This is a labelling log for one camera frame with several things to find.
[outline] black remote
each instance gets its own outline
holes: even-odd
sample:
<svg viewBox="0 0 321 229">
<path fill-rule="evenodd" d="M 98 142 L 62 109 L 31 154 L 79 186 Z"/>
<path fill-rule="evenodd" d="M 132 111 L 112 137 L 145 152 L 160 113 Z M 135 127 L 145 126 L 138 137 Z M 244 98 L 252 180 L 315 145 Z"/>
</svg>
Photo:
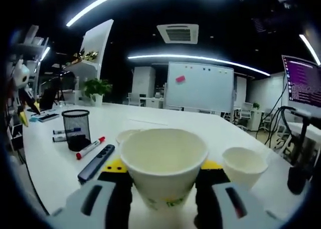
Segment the black remote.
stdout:
<svg viewBox="0 0 321 229">
<path fill-rule="evenodd" d="M 107 145 L 103 148 L 102 151 L 100 151 L 99 154 L 78 174 L 79 182 L 84 184 L 88 180 L 92 179 L 114 150 L 115 146 L 113 145 Z"/>
</svg>

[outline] whiteboard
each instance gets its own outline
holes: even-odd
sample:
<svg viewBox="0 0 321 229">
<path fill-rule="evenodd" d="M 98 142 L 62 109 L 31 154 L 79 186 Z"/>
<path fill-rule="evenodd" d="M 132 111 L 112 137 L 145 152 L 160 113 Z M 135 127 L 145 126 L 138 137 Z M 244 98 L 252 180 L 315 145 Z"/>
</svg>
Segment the whiteboard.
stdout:
<svg viewBox="0 0 321 229">
<path fill-rule="evenodd" d="M 166 105 L 230 112 L 233 108 L 232 68 L 170 62 Z"/>
</svg>

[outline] potted plant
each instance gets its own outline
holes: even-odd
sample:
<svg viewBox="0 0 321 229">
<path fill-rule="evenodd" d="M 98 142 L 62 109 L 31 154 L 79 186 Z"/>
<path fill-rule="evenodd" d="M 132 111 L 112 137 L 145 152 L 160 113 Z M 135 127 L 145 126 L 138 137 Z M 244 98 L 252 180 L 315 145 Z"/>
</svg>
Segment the potted plant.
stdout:
<svg viewBox="0 0 321 229">
<path fill-rule="evenodd" d="M 110 93 L 112 84 L 108 80 L 99 80 L 97 78 L 85 82 L 85 95 L 91 99 L 94 106 L 102 105 L 102 98 L 106 93 Z"/>
<path fill-rule="evenodd" d="M 257 102 L 255 102 L 255 103 L 253 104 L 253 108 L 255 108 L 255 109 L 260 109 L 260 105 L 259 105 Z"/>
</svg>

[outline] green plant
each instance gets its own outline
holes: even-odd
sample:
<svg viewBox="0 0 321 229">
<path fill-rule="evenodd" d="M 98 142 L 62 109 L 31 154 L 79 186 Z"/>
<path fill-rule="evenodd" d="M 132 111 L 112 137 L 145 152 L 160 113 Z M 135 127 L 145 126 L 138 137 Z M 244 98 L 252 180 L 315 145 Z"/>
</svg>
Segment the green plant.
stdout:
<svg viewBox="0 0 321 229">
<path fill-rule="evenodd" d="M 259 105 L 257 102 L 255 102 L 255 103 L 253 104 L 253 108 L 260 109 L 260 105 Z"/>
<path fill-rule="evenodd" d="M 112 84 L 108 80 L 98 80 L 97 78 L 85 82 L 85 95 L 96 101 L 95 94 L 104 95 L 110 93 Z"/>
</svg>

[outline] pink sticky note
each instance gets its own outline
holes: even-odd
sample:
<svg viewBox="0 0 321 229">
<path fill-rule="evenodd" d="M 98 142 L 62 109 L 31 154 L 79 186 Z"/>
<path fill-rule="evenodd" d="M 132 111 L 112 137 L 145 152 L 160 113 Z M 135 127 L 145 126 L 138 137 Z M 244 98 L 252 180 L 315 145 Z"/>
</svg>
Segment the pink sticky note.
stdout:
<svg viewBox="0 0 321 229">
<path fill-rule="evenodd" d="M 184 82 L 185 81 L 185 76 L 180 76 L 176 78 L 176 82 Z"/>
</svg>

